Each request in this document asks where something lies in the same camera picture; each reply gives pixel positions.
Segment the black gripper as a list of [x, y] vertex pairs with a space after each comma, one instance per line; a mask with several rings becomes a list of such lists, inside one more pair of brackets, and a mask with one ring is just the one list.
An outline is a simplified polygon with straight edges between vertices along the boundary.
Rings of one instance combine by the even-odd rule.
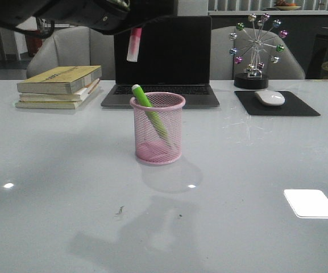
[[141, 27], [175, 13], [175, 1], [88, 1], [81, 25], [104, 35]]

